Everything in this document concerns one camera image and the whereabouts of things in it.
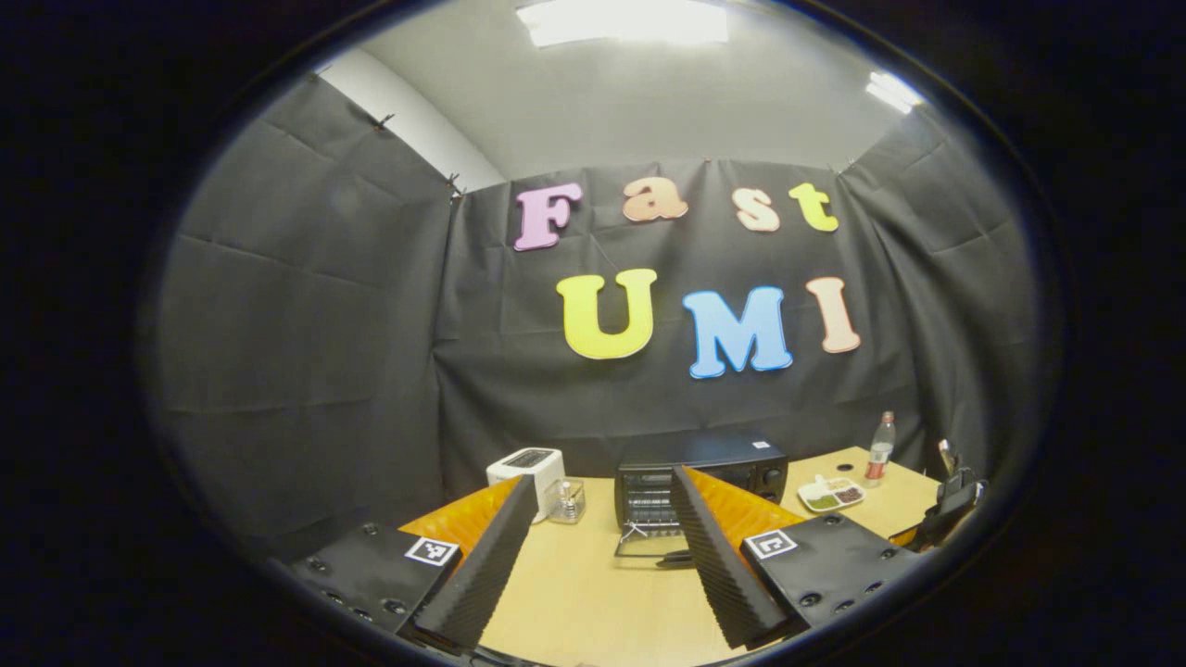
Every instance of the foam letter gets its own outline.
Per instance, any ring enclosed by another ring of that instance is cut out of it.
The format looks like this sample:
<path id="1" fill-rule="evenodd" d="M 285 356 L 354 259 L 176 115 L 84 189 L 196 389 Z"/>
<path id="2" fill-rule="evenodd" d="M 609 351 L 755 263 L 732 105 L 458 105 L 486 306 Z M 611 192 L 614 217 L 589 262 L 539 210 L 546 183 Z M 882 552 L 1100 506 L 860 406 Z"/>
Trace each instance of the foam letter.
<path id="1" fill-rule="evenodd" d="M 823 212 L 823 205 L 828 203 L 828 195 L 817 191 L 815 185 L 804 183 L 788 192 L 788 195 L 792 199 L 799 201 L 799 208 L 803 209 L 803 217 L 808 220 L 808 224 L 811 227 L 820 231 L 835 231 L 840 227 L 839 220 Z"/>
<path id="2" fill-rule="evenodd" d="M 825 352 L 847 352 L 861 344 L 861 337 L 853 331 L 853 323 L 848 320 L 844 297 L 840 293 L 843 288 L 844 281 L 839 278 L 816 278 L 808 282 L 808 292 L 816 296 L 820 312 L 823 313 Z"/>
<path id="3" fill-rule="evenodd" d="M 696 326 L 696 363 L 691 364 L 691 376 L 716 377 L 725 373 L 725 364 L 716 354 L 718 344 L 739 373 L 754 347 L 758 350 L 750 362 L 754 370 L 791 366 L 791 354 L 783 339 L 783 317 L 778 307 L 782 303 L 783 291 L 778 287 L 754 287 L 739 322 L 716 292 L 693 292 L 684 297 L 683 307 L 691 311 Z"/>
<path id="4" fill-rule="evenodd" d="M 778 214 L 770 208 L 770 195 L 761 190 L 738 188 L 733 191 L 733 203 L 737 205 L 738 220 L 751 231 L 773 231 L 778 229 Z"/>
<path id="5" fill-rule="evenodd" d="M 519 237 L 515 241 L 516 250 L 534 250 L 550 248 L 560 242 L 560 235 L 553 231 L 548 223 L 556 227 L 568 224 L 568 202 L 581 201 L 581 186 L 575 183 L 528 190 L 521 193 L 518 203 L 523 204 L 523 222 L 519 225 Z"/>
<path id="6" fill-rule="evenodd" d="M 667 178 L 639 178 L 626 185 L 623 193 L 630 198 L 621 205 L 621 215 L 635 222 L 680 217 L 688 212 L 688 204 L 680 198 L 675 183 Z"/>
<path id="7" fill-rule="evenodd" d="M 605 333 L 598 323 L 597 293 L 605 286 L 600 275 L 574 275 L 556 284 L 565 299 L 565 339 L 574 352 L 588 358 L 629 357 L 646 347 L 655 330 L 651 313 L 651 282 L 658 275 L 649 268 L 632 268 L 618 274 L 626 288 L 630 324 L 621 333 Z"/>

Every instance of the water bottle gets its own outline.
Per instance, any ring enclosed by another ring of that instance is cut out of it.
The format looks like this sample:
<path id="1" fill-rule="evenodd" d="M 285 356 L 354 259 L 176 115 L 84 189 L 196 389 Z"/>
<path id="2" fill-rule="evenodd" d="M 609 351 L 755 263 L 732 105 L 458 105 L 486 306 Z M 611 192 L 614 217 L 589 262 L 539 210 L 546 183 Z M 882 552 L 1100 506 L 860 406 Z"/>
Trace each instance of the water bottle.
<path id="1" fill-rule="evenodd" d="M 881 413 L 881 424 L 873 433 L 873 444 L 869 445 L 869 466 L 865 470 L 865 485 L 868 488 L 881 484 L 881 477 L 886 474 L 886 465 L 890 463 L 890 452 L 893 451 L 897 431 L 893 426 L 893 411 Z"/>

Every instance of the blue letter m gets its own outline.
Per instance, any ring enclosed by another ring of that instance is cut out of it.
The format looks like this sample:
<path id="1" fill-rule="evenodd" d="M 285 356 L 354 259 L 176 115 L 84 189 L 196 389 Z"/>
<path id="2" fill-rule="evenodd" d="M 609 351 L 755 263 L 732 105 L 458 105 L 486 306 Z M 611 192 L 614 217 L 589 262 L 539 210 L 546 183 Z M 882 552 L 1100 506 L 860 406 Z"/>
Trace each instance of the blue letter m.
<path id="1" fill-rule="evenodd" d="M 791 352 L 783 341 L 783 316 L 778 305 L 783 291 L 778 287 L 754 287 L 745 304 L 741 320 L 716 292 L 693 292 L 683 298 L 683 307 L 691 311 L 696 325 L 696 363 L 691 376 L 716 377 L 725 374 L 725 364 L 716 347 L 725 350 L 733 369 L 741 371 L 755 345 L 751 366 L 754 370 L 776 370 L 791 366 Z"/>

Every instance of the wooden table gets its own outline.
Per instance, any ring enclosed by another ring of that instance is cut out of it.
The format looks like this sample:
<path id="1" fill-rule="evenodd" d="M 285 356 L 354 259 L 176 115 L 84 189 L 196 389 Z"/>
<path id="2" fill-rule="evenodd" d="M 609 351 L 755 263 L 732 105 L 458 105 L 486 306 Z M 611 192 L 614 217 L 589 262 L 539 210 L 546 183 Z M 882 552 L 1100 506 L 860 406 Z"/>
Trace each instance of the wooden table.
<path id="1" fill-rule="evenodd" d="M 865 474 L 868 451 L 849 447 L 790 464 L 783 507 L 815 516 L 796 489 Z M 839 471 L 848 464 L 853 469 Z M 661 570 L 655 559 L 616 558 L 621 532 L 613 479 L 585 482 L 587 508 L 574 525 L 531 527 L 482 644 L 527 660 L 574 667 L 703 665 L 742 655 L 725 643 L 695 568 Z M 888 538 L 923 520 L 938 482 L 891 463 L 878 488 L 842 514 Z"/>

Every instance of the fluorescent light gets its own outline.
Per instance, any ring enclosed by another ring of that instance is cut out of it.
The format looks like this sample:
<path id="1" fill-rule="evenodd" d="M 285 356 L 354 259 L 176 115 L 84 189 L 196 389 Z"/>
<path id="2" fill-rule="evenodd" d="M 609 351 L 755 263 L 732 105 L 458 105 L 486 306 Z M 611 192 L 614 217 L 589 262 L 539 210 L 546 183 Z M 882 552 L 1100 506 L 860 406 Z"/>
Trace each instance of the fluorescent light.
<path id="1" fill-rule="evenodd" d="M 725 8 L 693 0 L 549 0 L 516 12 L 540 47 L 605 38 L 728 42 Z"/>
<path id="2" fill-rule="evenodd" d="M 904 114 L 908 114 L 912 108 L 923 103 L 918 93 L 914 93 L 900 78 L 888 74 L 871 72 L 869 84 L 865 87 L 865 91 Z"/>

